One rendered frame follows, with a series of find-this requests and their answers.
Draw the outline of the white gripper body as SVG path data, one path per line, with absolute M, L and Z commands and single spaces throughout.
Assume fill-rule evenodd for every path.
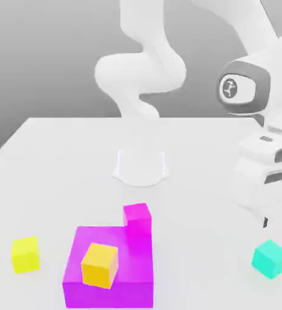
M 282 202 L 282 163 L 242 157 L 234 170 L 233 200 L 255 218 L 267 218 L 266 208 Z

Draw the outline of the small teal cube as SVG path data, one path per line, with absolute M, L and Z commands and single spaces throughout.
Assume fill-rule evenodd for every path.
M 269 279 L 282 273 L 282 247 L 267 240 L 255 248 L 251 265 Z

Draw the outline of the small magenta cube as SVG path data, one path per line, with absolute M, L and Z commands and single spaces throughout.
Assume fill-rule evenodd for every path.
M 147 204 L 125 205 L 123 207 L 123 224 L 129 239 L 151 237 L 152 216 Z

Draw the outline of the small orange cube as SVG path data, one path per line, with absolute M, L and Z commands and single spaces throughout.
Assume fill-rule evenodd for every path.
M 118 248 L 92 243 L 81 261 L 83 284 L 110 289 L 119 268 Z

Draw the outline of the small yellow cube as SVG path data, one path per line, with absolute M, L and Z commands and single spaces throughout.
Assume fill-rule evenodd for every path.
M 36 236 L 14 239 L 11 261 L 16 274 L 36 271 L 40 268 L 38 238 Z

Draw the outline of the large magenta box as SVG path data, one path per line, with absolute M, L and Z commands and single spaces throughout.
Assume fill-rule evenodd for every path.
M 82 283 L 81 261 L 91 243 L 119 250 L 119 269 L 111 289 Z M 152 308 L 152 237 L 129 237 L 123 226 L 78 226 L 62 286 L 67 308 Z

